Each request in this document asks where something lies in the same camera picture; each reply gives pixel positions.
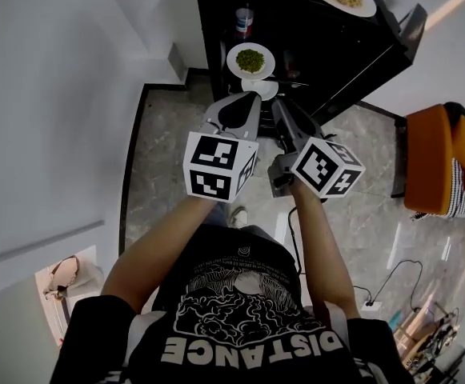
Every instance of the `marble floor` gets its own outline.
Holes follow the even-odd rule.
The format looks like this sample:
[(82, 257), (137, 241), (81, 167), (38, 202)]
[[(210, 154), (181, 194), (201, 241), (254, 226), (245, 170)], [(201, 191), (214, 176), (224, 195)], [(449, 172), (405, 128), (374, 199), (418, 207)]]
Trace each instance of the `marble floor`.
[[(211, 103), (206, 77), (192, 77), (188, 91), (152, 90), (148, 94), (131, 175), (126, 246), (184, 197), (182, 156), (187, 133), (198, 130)], [(323, 130), (336, 134), (333, 140), (349, 146), (367, 168), (345, 198), (331, 199), (324, 205), (353, 283), (374, 295), (399, 260), (420, 260), (423, 274), (412, 305), (422, 306), (429, 299), (449, 311), (464, 305), (465, 220), (425, 218), (413, 222), (403, 200), (390, 198), (395, 168), (394, 121), (352, 106)], [(287, 214), (294, 202), (291, 197), (272, 198), (267, 179), (267, 167), (282, 150), (268, 138), (260, 138), (259, 143), (254, 176), (232, 207), (244, 205), (249, 223), (261, 226), (295, 256), (287, 228)], [(297, 213), (293, 225), (301, 252)], [(397, 310), (409, 314), (410, 295), (418, 276), (418, 265), (403, 263), (378, 297), (381, 310), (363, 312), (363, 316), (389, 320)], [(303, 290), (303, 303), (310, 304)], [(367, 293), (355, 291), (362, 307)]]

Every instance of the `green vegetables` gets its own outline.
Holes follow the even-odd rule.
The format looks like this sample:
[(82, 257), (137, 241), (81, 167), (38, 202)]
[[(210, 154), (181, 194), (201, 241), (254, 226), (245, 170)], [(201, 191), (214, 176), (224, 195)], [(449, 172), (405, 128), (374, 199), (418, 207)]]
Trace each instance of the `green vegetables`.
[(263, 67), (264, 56), (255, 50), (243, 50), (239, 51), (235, 61), (241, 70), (255, 73)]

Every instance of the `graphic print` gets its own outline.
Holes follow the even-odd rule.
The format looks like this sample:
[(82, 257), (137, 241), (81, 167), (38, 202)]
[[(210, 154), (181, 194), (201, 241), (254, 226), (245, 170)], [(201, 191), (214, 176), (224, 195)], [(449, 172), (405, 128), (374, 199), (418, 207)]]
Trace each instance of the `graphic print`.
[(190, 170), (190, 180), (191, 190), (194, 194), (224, 200), (229, 198), (230, 178), (227, 176)]
[(174, 322), (178, 333), (235, 347), (324, 328), (269, 274), (221, 264), (190, 281)]
[(328, 145), (345, 163), (349, 163), (350, 165), (362, 166), (362, 164), (357, 160), (357, 158), (355, 158), (353, 154), (345, 146), (335, 142), (328, 142)]
[(241, 169), (241, 172), (239, 172), (238, 189), (235, 191), (236, 194), (239, 193), (241, 188), (243, 188), (243, 185), (246, 183), (247, 179), (254, 173), (256, 155), (257, 153), (255, 152), (248, 160), (247, 164)]
[(234, 166), (238, 143), (225, 138), (200, 137), (191, 163), (231, 170)]
[(327, 184), (339, 166), (312, 144), (296, 172), (301, 174), (318, 192)]
[(361, 172), (358, 170), (344, 170), (340, 174), (339, 179), (337, 179), (337, 182), (328, 190), (327, 194), (344, 195), (355, 183), (360, 174)]

